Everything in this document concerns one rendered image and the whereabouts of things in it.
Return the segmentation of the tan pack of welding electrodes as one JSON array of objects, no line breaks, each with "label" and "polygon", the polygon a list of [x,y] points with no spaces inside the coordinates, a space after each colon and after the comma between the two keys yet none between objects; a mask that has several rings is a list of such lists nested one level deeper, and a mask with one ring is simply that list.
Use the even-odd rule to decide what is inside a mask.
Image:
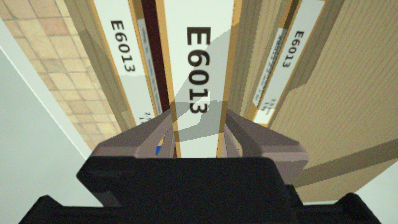
[{"label": "tan pack of welding electrodes", "polygon": [[134,126],[162,114],[141,0],[90,0]]}]

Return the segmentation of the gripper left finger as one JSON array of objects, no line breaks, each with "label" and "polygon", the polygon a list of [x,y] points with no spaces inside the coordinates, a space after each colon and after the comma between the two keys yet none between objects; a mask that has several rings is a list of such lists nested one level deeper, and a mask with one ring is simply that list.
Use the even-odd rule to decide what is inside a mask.
[{"label": "gripper left finger", "polygon": [[[162,146],[156,156],[156,148],[163,137]],[[98,143],[89,157],[135,156],[136,158],[173,158],[174,148],[175,137],[171,110],[169,108],[151,120]]]}]

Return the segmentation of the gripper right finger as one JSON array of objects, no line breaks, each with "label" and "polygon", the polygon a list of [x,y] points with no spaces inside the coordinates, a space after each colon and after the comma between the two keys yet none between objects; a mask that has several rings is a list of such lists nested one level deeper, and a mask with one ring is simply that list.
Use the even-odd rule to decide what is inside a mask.
[{"label": "gripper right finger", "polygon": [[[233,135],[234,136],[233,136]],[[242,147],[240,154],[234,138]],[[285,184],[292,184],[310,160],[300,142],[248,120],[227,108],[223,133],[224,157],[267,157]]]}]

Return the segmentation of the tan cardboard pack with blue bands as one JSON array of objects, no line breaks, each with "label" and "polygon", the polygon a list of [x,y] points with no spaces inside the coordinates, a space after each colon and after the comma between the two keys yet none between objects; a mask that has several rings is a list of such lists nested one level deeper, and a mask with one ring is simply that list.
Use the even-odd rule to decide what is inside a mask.
[{"label": "tan cardboard pack with blue bands", "polygon": [[246,119],[267,127],[328,0],[288,0]]}]

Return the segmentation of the dark red low platform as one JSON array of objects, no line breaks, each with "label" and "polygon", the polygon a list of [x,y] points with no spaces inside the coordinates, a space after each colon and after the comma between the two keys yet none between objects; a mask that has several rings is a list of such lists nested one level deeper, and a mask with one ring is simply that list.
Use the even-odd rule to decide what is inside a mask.
[{"label": "dark red low platform", "polygon": [[141,0],[162,112],[170,108],[155,0]]}]

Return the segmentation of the tan welding electrode pack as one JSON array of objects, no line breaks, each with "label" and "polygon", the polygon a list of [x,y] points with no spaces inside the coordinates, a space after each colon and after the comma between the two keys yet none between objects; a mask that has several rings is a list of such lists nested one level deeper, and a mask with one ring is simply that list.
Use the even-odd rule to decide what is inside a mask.
[{"label": "tan welding electrode pack", "polygon": [[242,0],[155,0],[177,158],[220,158]]}]

